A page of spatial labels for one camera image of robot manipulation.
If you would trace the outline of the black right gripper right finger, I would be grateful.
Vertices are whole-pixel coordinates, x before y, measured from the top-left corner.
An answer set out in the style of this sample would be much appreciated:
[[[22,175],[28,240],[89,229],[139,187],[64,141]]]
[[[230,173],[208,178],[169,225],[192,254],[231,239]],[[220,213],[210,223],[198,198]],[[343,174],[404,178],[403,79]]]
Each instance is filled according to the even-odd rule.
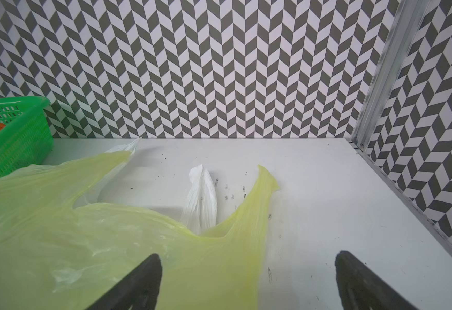
[[[335,268],[344,309],[416,308],[349,251],[336,256]]]

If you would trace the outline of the yellow-green plastic bag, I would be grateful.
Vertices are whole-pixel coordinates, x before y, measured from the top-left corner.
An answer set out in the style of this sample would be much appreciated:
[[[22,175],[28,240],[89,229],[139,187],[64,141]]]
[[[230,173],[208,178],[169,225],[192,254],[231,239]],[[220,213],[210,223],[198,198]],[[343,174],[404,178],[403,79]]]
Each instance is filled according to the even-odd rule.
[[[0,178],[0,309],[86,309],[151,254],[163,276],[158,309],[256,309],[275,178],[259,167],[246,199],[197,235],[143,207],[76,207],[128,151]]]

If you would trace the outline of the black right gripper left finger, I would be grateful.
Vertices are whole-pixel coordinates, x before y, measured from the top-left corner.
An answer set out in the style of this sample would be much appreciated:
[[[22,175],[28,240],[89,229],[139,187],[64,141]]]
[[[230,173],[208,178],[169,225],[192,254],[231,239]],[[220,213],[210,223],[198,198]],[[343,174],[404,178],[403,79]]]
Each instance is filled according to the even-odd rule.
[[[162,275],[160,257],[151,254],[87,309],[155,309]]]

